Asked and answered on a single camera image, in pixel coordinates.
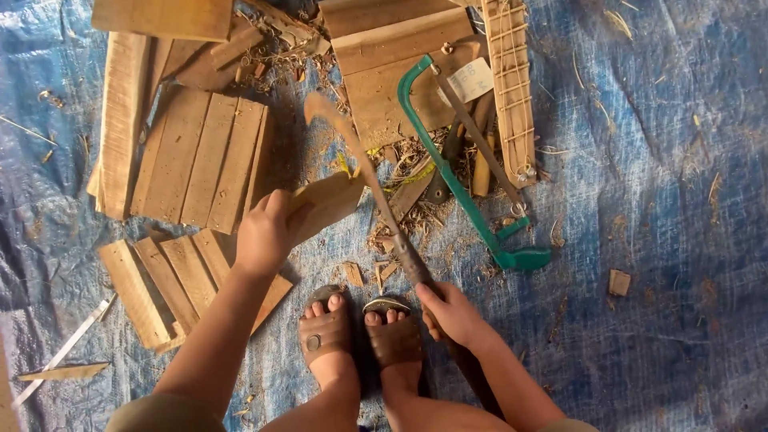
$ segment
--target green hacksaw frame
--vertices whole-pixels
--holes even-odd
[[[472,197],[453,174],[449,163],[442,158],[440,151],[429,137],[429,133],[427,133],[424,124],[413,109],[410,96],[411,85],[413,84],[413,81],[427,70],[432,63],[432,56],[427,54],[400,79],[400,83],[397,86],[397,98],[400,101],[402,110],[406,112],[408,119],[416,129],[416,134],[419,135],[424,147],[426,147],[427,152],[435,162],[438,172],[445,179],[445,183],[451,189],[451,192],[453,192],[456,201],[458,201],[459,205],[464,209],[464,212],[469,216],[469,220],[472,222],[472,225],[475,226],[475,230],[480,234],[480,238],[482,238],[483,242],[490,250],[493,259],[498,266],[503,269],[511,268],[523,271],[532,271],[544,267],[551,260],[552,251],[550,248],[528,247],[519,248],[512,252],[507,252],[502,249],[499,241],[506,239],[521,228],[529,225],[531,220],[528,216],[523,215],[522,218],[519,218],[512,224],[502,228],[496,234],[493,234],[485,224],[485,219],[475,205],[475,202],[472,200]]]

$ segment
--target sandal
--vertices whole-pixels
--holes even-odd
[[[389,309],[404,312],[406,319],[385,324]],[[373,353],[381,369],[397,363],[422,361],[422,335],[409,307],[391,297],[378,297],[366,304],[362,315],[371,311],[382,318],[382,325],[366,325]]]
[[[349,318],[346,316],[346,303],[343,307],[331,312],[328,309],[328,299],[344,290],[336,285],[326,285],[316,289],[306,300],[305,307],[319,301],[323,304],[325,314],[299,319],[299,340],[301,351],[307,367],[318,357],[334,351],[352,351],[352,341],[349,333]]]

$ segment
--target foot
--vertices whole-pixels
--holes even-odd
[[[404,312],[389,309],[386,312],[386,324],[376,312],[366,314],[366,326],[375,327],[387,325],[406,319]],[[413,395],[419,394],[419,375],[422,373],[421,361],[409,361],[397,363],[382,369],[382,390],[385,394],[397,394],[406,392]]]
[[[331,312],[341,307],[344,307],[344,297],[341,295],[334,294],[328,299],[328,309]],[[323,304],[316,301],[312,307],[304,309],[302,319],[310,320],[325,313]],[[355,362],[352,356],[345,351],[334,351],[316,358],[310,364],[310,371],[320,385],[320,390],[326,390],[343,380],[354,380],[355,383],[358,381]]]

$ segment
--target paper label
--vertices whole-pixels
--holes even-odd
[[[448,82],[458,98],[467,103],[493,89],[493,72],[484,58],[476,58],[448,77]],[[442,101],[450,105],[442,89],[438,88],[437,92]]]

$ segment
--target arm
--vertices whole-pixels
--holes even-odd
[[[274,191],[243,219],[234,266],[153,394],[198,400],[224,418],[259,307],[306,218],[306,208],[287,217],[290,197]]]
[[[531,378],[502,337],[483,321],[467,297],[452,284],[437,284],[445,293],[445,302],[423,284],[416,285],[416,295],[443,330],[478,358],[507,423],[519,432],[533,432],[565,419],[565,414]],[[439,333],[429,316],[423,314],[423,319],[429,333],[438,340]]]

